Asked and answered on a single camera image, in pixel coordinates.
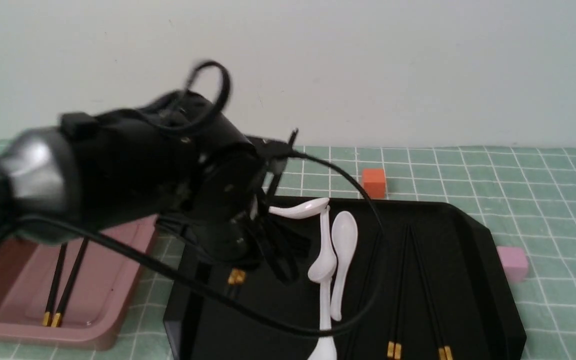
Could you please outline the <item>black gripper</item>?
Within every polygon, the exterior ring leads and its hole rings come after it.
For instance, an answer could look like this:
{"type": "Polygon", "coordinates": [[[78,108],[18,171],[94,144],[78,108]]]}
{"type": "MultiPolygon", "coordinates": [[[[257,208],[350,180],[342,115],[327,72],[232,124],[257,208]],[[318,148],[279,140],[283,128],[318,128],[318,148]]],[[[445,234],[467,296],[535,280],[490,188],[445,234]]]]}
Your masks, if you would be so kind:
{"type": "MultiPolygon", "coordinates": [[[[233,150],[199,164],[186,199],[158,215],[158,227],[181,237],[208,262],[238,264],[249,257],[242,219],[256,207],[265,162],[254,152],[233,150]]],[[[296,258],[308,258],[313,240],[269,216],[255,221],[255,242],[277,280],[293,284],[296,258]]]]}

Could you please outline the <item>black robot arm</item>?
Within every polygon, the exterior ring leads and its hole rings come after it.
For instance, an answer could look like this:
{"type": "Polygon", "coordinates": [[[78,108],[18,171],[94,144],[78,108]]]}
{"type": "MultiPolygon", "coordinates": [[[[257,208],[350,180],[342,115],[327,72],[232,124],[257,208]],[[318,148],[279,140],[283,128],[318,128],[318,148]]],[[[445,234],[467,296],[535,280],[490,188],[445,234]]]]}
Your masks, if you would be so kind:
{"type": "Polygon", "coordinates": [[[0,226],[38,214],[99,231],[158,215],[206,264],[253,271],[265,262],[283,284],[299,278],[307,244],[269,217],[263,191],[287,143],[243,134],[223,114],[198,134],[189,125],[211,107],[188,93],[163,120],[168,93],[146,107],[98,115],[70,112],[57,126],[28,129],[0,153],[0,226]]]}

